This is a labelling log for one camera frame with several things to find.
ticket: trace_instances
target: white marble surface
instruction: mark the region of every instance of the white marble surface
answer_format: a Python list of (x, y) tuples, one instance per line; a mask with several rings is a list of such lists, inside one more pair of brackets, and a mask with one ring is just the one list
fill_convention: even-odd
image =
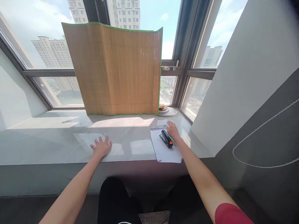
[(0, 133), (0, 165), (88, 162), (94, 137), (108, 135), (112, 150), (103, 161), (156, 160), (150, 128), (176, 123), (185, 142), (199, 158), (213, 157), (178, 112), (156, 115), (86, 115), (85, 110), (52, 110)]

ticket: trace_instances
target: white bead chain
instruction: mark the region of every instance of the white bead chain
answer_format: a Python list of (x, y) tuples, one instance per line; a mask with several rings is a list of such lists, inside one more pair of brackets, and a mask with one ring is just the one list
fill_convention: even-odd
[(264, 168), (264, 169), (270, 169), (270, 168), (278, 168), (278, 167), (283, 167), (283, 166), (287, 166), (290, 165), (292, 163), (295, 163), (297, 161), (299, 161), (299, 157), (292, 160), (291, 162), (282, 164), (282, 165), (278, 165), (278, 166), (256, 166), (256, 165), (251, 165), (248, 163), (245, 163), (241, 160), (239, 160), (236, 156), (235, 156), (235, 149), (238, 147), (239, 144), (241, 144), (245, 139), (247, 139), (250, 135), (252, 135), (254, 132), (256, 132), (257, 130), (259, 130), (261, 127), (263, 127), (266, 123), (268, 123), (269, 121), (271, 121), (273, 118), (275, 118), (276, 116), (280, 115), (282, 112), (284, 112), (285, 110), (287, 110), (289, 107), (293, 106), (295, 103), (297, 103), (299, 101), (299, 98), (297, 100), (295, 100), (294, 102), (292, 102), (289, 106), (287, 106), (285, 109), (283, 109), (282, 111), (278, 112), (277, 114), (275, 114), (273, 117), (271, 117), (269, 120), (267, 120), (266, 122), (264, 122), (261, 126), (259, 126), (257, 129), (255, 129), (253, 132), (251, 132), (249, 135), (247, 135), (241, 142), (239, 142), (233, 149), (233, 156), (235, 157), (235, 159), (237, 159), (239, 162), (246, 164), (248, 166), (254, 166), (254, 167), (258, 167), (258, 168)]

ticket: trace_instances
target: window pane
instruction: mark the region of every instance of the window pane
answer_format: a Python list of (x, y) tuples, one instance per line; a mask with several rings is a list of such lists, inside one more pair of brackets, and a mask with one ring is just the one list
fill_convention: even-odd
[(196, 53), (194, 68), (217, 68), (248, 0), (222, 0), (213, 29), (213, 9), (202, 44)]
[(177, 76), (161, 76), (160, 103), (172, 105), (174, 90), (177, 85)]
[(87, 23), (83, 0), (10, 0), (0, 9), (1, 34), (26, 68), (73, 68), (61, 22)]
[[(124, 22), (119, 20), (121, 11), (123, 11), (118, 4), (120, 0), (107, 2), (111, 26), (123, 27)], [(122, 13), (127, 19), (133, 18), (132, 22), (127, 20), (129, 25), (139, 30), (158, 30), (163, 27), (162, 59), (172, 59), (181, 0), (171, 2), (135, 0), (133, 2), (135, 4), (125, 8), (125, 13)]]
[(195, 119), (211, 82), (211, 80), (194, 77), (189, 79), (187, 91), (181, 108), (192, 120)]
[(76, 77), (36, 77), (53, 107), (84, 107)]

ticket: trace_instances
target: black stapler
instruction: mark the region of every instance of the black stapler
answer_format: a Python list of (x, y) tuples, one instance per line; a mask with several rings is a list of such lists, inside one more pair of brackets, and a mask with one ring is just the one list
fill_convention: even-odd
[(160, 138), (163, 140), (163, 142), (168, 148), (171, 148), (173, 146), (172, 140), (165, 130), (162, 130), (162, 134), (160, 135)]

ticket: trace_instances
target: bamboo mat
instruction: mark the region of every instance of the bamboo mat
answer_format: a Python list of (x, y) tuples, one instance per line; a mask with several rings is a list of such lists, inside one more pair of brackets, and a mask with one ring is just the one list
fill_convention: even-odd
[(87, 114), (158, 114), (163, 28), (62, 27)]

